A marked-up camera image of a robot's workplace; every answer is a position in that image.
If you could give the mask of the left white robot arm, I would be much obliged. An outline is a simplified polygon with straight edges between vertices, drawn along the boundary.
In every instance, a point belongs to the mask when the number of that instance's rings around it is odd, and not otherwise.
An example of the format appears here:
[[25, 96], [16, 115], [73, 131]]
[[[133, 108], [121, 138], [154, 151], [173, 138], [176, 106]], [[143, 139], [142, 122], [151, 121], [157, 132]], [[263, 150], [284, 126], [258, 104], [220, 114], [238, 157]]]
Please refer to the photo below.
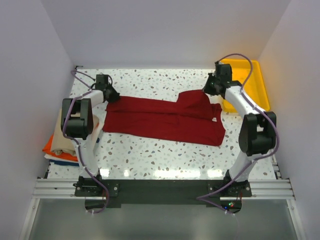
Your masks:
[[88, 91], [74, 98], [62, 101], [60, 128], [62, 135], [71, 140], [84, 178], [96, 177], [100, 170], [94, 157], [96, 141], [94, 133], [93, 108], [104, 102], [114, 103], [120, 94], [113, 87], [112, 77], [108, 74], [97, 74]]

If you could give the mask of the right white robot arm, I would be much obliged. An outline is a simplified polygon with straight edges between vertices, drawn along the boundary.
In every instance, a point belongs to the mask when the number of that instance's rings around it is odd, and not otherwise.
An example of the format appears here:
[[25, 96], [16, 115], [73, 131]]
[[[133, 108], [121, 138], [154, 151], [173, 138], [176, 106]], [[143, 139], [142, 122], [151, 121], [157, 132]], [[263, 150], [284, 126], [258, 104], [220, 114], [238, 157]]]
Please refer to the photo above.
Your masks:
[[228, 101], [242, 118], [238, 144], [240, 153], [226, 173], [230, 180], [223, 183], [223, 192], [230, 197], [240, 190], [239, 182], [248, 180], [256, 162], [270, 156], [278, 143], [276, 114], [259, 107], [245, 92], [244, 85], [232, 80], [232, 67], [215, 62], [215, 71], [208, 74], [203, 91], [211, 96], [221, 96]]

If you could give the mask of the dark red t shirt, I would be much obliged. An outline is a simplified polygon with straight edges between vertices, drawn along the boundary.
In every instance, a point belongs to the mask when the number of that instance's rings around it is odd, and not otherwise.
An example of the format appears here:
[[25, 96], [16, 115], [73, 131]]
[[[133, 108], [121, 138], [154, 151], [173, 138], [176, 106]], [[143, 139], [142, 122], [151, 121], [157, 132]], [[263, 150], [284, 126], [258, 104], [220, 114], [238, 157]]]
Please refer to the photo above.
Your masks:
[[226, 133], [221, 112], [202, 90], [181, 92], [175, 102], [122, 96], [107, 104], [102, 130], [217, 147]]

